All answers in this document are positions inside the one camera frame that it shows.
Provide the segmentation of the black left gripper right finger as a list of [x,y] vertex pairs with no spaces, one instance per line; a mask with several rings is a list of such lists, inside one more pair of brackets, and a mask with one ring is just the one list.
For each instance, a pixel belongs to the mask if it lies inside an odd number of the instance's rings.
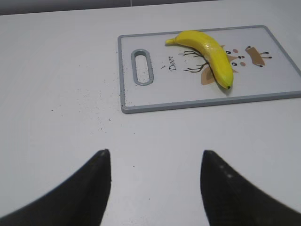
[[211,226],[299,226],[301,224],[300,212],[257,188],[215,151],[203,152],[200,191]]

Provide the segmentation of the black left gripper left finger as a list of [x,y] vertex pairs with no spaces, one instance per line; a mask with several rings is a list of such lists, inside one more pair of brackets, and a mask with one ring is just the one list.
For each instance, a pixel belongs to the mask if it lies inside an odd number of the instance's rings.
[[96,152],[55,189],[0,218],[2,226],[99,226],[111,190],[108,149]]

